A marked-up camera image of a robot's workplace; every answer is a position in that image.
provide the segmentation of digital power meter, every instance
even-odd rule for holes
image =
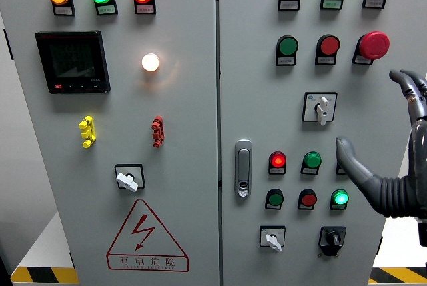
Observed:
[[[35,39],[50,93],[110,91],[100,31],[39,32]]]

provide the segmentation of white switch knob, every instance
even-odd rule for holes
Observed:
[[[320,103],[317,104],[316,113],[318,114],[318,122],[324,126],[329,117],[329,101],[325,97],[322,97]]]
[[[124,175],[122,173],[119,173],[119,175],[117,175],[116,180],[119,183],[122,183],[126,189],[129,189],[130,191],[133,191],[134,193],[138,189],[138,184],[133,181],[133,177],[131,175]]]
[[[278,239],[271,235],[266,235],[267,243],[270,245],[272,249],[277,251],[278,253],[282,252],[282,246],[278,243]]]

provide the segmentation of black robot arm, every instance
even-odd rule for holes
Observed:
[[[357,160],[351,141],[336,138],[340,167],[365,195],[369,204],[385,217],[415,217],[420,244],[427,247],[427,81],[411,71],[390,71],[408,101],[412,125],[409,170],[402,178],[383,178]]]

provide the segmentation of lightning bolt symbol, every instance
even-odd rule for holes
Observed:
[[[142,248],[142,244],[143,242],[148,238],[148,236],[153,233],[153,230],[155,229],[155,227],[150,227],[150,228],[146,228],[146,229],[141,229],[139,230],[139,228],[142,226],[142,224],[144,223],[144,221],[148,218],[147,215],[142,215],[141,219],[138,221],[138,224],[135,226],[135,228],[132,231],[132,234],[138,234],[138,233],[142,233],[143,231],[148,231],[148,234],[145,236],[145,238],[142,240],[141,243],[136,245],[135,251],[137,251],[138,249]]]

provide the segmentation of electrical hazard warning sign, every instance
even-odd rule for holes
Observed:
[[[107,253],[108,268],[188,272],[185,251],[143,199],[138,199]]]

